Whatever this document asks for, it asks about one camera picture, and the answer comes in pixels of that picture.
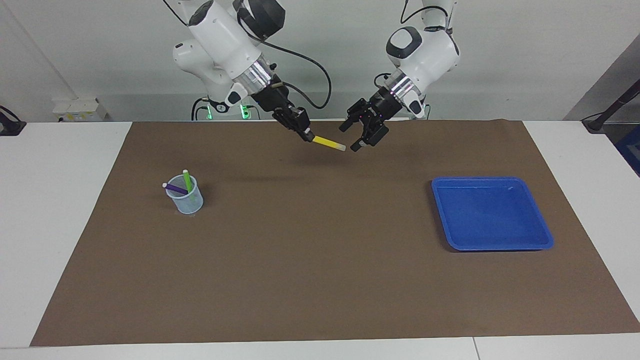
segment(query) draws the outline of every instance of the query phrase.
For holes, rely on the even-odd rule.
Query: blue plastic tray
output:
[[[527,185],[517,177],[439,177],[431,183],[456,250],[543,250],[554,245]]]

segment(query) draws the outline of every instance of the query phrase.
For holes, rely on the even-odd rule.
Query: white robotic arm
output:
[[[307,111],[289,101],[289,89],[275,74],[275,64],[264,58],[247,34],[251,31],[253,37],[267,39],[282,29],[284,17],[277,0],[234,0],[228,10],[209,0],[189,20],[195,40],[176,45],[173,58],[182,70],[204,82],[216,111],[226,112],[251,96],[264,111],[272,111],[279,123],[311,142],[315,136]]]
[[[451,15],[456,0],[422,0],[422,20],[426,27],[398,29],[387,42],[387,55],[396,66],[383,86],[366,101],[360,99],[347,111],[340,126],[346,131],[361,122],[362,136],[351,150],[375,146],[387,133],[384,121],[403,107],[416,118],[424,117],[424,99],[429,85],[458,64],[460,51],[453,40]]]

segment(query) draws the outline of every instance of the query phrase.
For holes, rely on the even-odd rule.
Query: pen holder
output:
[[[169,180],[168,184],[178,186],[183,189],[187,188],[182,175],[175,176],[173,179]],[[200,194],[200,189],[198,188],[198,181],[193,176],[191,176],[191,184],[193,185],[193,189],[191,189],[187,195],[165,189],[167,196],[169,196],[171,200],[173,200],[173,203],[178,207],[178,211],[185,215],[197,212],[204,203],[202,195]]]

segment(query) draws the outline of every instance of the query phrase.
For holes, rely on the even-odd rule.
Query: white table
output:
[[[580,123],[525,125],[638,317],[640,179]],[[640,359],[640,334],[27,348],[130,126],[29,124],[0,138],[0,360]]]

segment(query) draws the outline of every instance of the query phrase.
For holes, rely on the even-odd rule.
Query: yellow highlighter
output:
[[[345,145],[342,145],[341,143],[333,142],[329,139],[321,138],[320,136],[314,137],[313,142],[319,143],[320,145],[331,147],[333,149],[340,150],[340,151],[345,151],[347,149],[347,147]]]

